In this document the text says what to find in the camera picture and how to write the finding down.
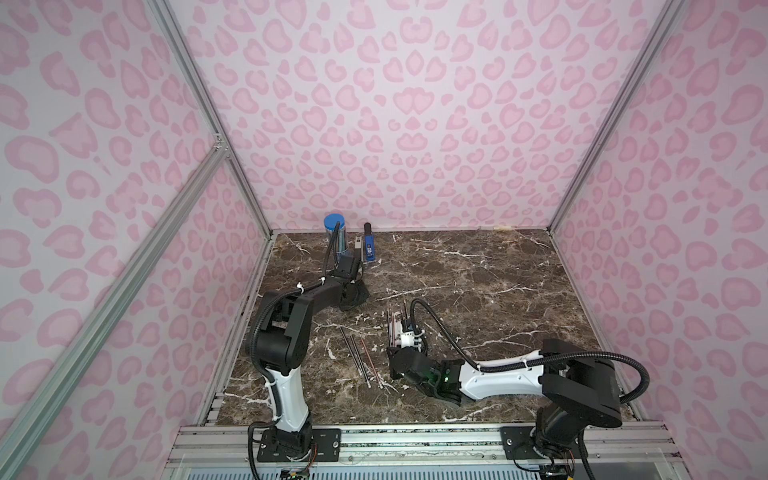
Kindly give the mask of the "dark pencil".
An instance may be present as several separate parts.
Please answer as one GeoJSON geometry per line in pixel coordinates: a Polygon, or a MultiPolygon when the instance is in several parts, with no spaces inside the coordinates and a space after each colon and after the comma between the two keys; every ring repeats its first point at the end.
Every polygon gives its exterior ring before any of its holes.
{"type": "Polygon", "coordinates": [[[352,349],[352,356],[353,356],[353,358],[354,358],[354,360],[355,360],[355,362],[357,364],[357,367],[358,367],[358,369],[359,369],[359,371],[360,371],[360,373],[362,375],[362,378],[363,378],[366,386],[368,388],[370,388],[371,387],[371,383],[370,383],[370,377],[369,377],[368,369],[366,367],[365,361],[363,360],[363,358],[361,356],[361,351],[359,349],[357,338],[356,338],[355,335],[353,335],[351,337],[351,349],[352,349]]]}
{"type": "Polygon", "coordinates": [[[359,353],[356,350],[356,347],[355,347],[355,344],[354,344],[354,341],[353,341],[352,337],[347,333],[347,331],[343,327],[340,327],[339,330],[340,330],[342,338],[343,338],[343,340],[344,340],[344,342],[345,342],[345,344],[346,344],[346,346],[347,346],[347,348],[349,350],[350,356],[351,356],[351,358],[353,360],[353,363],[354,363],[355,367],[357,368],[357,370],[360,373],[361,377],[364,380],[366,380],[367,377],[366,377],[365,369],[364,369],[363,364],[361,363],[361,360],[360,360],[360,357],[359,357],[359,353]]]}

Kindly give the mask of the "red pencil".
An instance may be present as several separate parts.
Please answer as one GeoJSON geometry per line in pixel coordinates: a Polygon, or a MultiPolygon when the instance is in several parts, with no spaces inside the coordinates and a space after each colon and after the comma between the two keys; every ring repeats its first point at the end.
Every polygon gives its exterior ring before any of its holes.
{"type": "Polygon", "coordinates": [[[370,373],[372,374],[373,379],[374,379],[376,385],[378,386],[378,388],[383,390],[384,389],[383,382],[382,382],[382,380],[381,380],[381,378],[380,378],[380,376],[378,374],[378,371],[376,369],[375,363],[373,362],[373,359],[372,359],[372,357],[370,355],[369,349],[368,349],[364,339],[360,338],[359,341],[360,341],[360,344],[362,345],[363,353],[364,353],[364,356],[365,356],[365,359],[366,359],[366,362],[367,362],[367,366],[369,367],[370,373]]]}

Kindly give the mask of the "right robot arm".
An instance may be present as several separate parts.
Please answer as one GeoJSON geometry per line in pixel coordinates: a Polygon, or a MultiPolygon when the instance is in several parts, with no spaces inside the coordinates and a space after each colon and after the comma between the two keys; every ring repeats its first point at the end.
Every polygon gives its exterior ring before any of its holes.
{"type": "Polygon", "coordinates": [[[620,392],[613,362],[604,358],[567,359],[536,365],[536,360],[580,353],[567,342],[547,339],[543,347],[512,359],[480,362],[430,359],[413,345],[387,348],[390,375],[424,395],[464,406],[489,397],[532,395],[545,398],[527,438],[513,441],[522,456],[554,458],[571,449],[588,427],[619,428],[620,392]]]}

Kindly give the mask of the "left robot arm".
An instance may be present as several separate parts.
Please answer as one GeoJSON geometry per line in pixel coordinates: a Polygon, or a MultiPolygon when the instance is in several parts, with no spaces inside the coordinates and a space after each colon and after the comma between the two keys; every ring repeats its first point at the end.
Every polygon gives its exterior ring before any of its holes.
{"type": "Polygon", "coordinates": [[[362,270],[362,250],[348,249],[318,280],[270,291],[260,302],[247,351],[270,389],[274,424],[268,432],[290,456],[306,453],[312,438],[301,365],[309,348],[313,316],[326,308],[347,311],[364,304],[369,292],[362,270]]]}

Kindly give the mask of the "grey clip tool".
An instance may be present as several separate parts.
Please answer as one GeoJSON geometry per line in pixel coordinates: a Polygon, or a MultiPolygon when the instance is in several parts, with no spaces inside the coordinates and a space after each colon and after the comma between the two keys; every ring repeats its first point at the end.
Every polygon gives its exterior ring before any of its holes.
{"type": "Polygon", "coordinates": [[[358,275],[362,275],[364,271],[364,249],[363,240],[360,236],[355,238],[353,259],[354,266],[356,267],[356,273],[358,275]]]}

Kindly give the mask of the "blue-capped metal cylinder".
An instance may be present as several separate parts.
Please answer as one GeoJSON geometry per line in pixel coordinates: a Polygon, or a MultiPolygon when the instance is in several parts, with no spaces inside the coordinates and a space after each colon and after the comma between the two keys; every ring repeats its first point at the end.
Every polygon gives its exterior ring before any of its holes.
{"type": "Polygon", "coordinates": [[[331,213],[324,218],[324,227],[328,235],[330,252],[335,262],[347,251],[346,222],[340,213],[331,213]]]}

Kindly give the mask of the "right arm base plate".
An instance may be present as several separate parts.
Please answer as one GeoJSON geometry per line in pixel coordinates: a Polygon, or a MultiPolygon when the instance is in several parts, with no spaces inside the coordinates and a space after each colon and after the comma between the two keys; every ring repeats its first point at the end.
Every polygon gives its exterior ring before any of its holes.
{"type": "Polygon", "coordinates": [[[578,441],[561,445],[546,439],[535,427],[507,426],[500,429],[507,460],[555,461],[574,456],[579,459],[578,441]]]}

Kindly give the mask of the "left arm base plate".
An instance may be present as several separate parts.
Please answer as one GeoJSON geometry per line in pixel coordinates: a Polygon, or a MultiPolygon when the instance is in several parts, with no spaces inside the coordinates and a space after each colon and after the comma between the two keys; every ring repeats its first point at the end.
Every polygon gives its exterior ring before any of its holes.
{"type": "Polygon", "coordinates": [[[340,429],[287,432],[270,428],[258,442],[256,459],[261,463],[336,462],[340,447],[340,429]]]}

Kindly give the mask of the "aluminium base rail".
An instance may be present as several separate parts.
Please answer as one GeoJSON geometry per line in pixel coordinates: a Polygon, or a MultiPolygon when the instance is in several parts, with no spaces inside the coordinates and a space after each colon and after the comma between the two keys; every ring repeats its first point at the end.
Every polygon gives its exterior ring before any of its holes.
{"type": "MultiPolygon", "coordinates": [[[[185,427],[164,479],[557,479],[588,478],[580,458],[507,460],[500,429],[518,424],[348,425],[336,462],[261,463],[260,434],[243,427],[185,427]]],[[[598,479],[688,479],[679,448],[659,422],[585,433],[598,479]]]]}

